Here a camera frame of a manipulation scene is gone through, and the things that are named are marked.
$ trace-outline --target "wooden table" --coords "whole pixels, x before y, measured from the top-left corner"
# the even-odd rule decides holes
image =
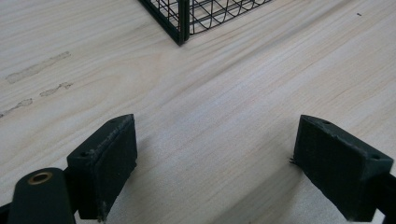
[[[134,113],[107,223],[346,223],[289,164],[298,121],[396,158],[395,24],[394,0],[276,0],[180,48],[136,0],[1,1],[0,204]]]

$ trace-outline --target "scratch on table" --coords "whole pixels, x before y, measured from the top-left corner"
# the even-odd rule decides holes
[[[55,57],[49,58],[48,60],[42,62],[42,63],[38,63],[35,65],[32,65],[26,69],[23,69],[22,71],[18,72],[18,73],[13,73],[11,75],[8,75],[6,77],[6,81],[9,84],[14,84],[17,81],[20,81],[26,77],[31,77],[35,74],[38,74],[39,72],[43,71],[45,68],[50,67],[51,65],[59,62],[62,59],[68,58],[70,57],[71,54],[69,51],[64,52],[60,55],[57,55]]]
[[[11,113],[11,111],[13,111],[14,109],[18,109],[19,107],[22,107],[22,106],[28,106],[28,105],[31,105],[32,103],[33,103],[33,99],[32,98],[26,99],[26,100],[22,100],[17,105],[15,105],[14,107],[10,108],[9,110],[5,110],[5,111],[0,112],[0,118],[2,118],[5,115]]]
[[[64,87],[65,89],[68,90],[72,85],[73,85],[73,83],[70,83],[70,82],[61,83],[61,84],[59,84],[59,86],[57,88],[41,92],[40,96],[43,97],[43,96],[52,95],[53,93],[55,93],[57,90],[59,90],[62,87]]]

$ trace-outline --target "light wood grain surface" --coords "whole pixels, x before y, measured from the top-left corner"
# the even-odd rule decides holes
[[[0,204],[134,113],[107,223],[346,223],[289,164],[298,121],[396,158],[395,24],[394,0],[275,0],[180,48],[136,0],[0,1]]]

